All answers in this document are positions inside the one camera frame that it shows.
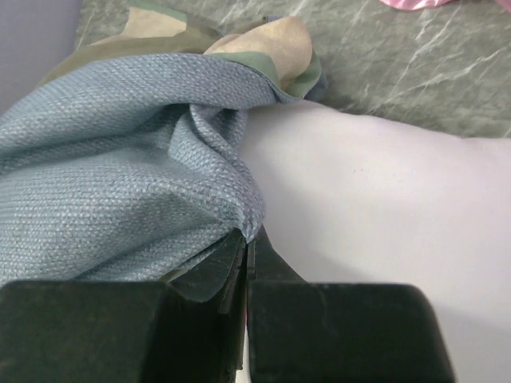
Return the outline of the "green beige patchwork pillowcase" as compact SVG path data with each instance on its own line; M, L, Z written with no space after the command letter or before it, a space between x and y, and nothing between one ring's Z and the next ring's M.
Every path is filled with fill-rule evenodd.
M239 230L260 189L240 158L251 109L326 88L306 26L222 33L134 2L1 118L1 280L142 281L193 266Z

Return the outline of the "white pillow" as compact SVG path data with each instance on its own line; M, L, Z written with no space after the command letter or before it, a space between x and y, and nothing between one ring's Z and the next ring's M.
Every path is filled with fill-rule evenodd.
M277 252L314 282L404 282L460 382L510 379L510 141L301 101L254 109L240 149Z

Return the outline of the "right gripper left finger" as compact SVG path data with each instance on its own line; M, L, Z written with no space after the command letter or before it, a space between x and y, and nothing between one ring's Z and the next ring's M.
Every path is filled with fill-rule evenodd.
M1 289L1 379L233 382L245 265L233 231L170 282L11 282Z

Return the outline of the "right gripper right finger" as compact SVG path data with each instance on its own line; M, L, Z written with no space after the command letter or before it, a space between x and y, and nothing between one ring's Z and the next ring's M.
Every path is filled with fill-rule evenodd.
M307 282L266 231L248 245L254 382L452 382L434 309L416 287Z

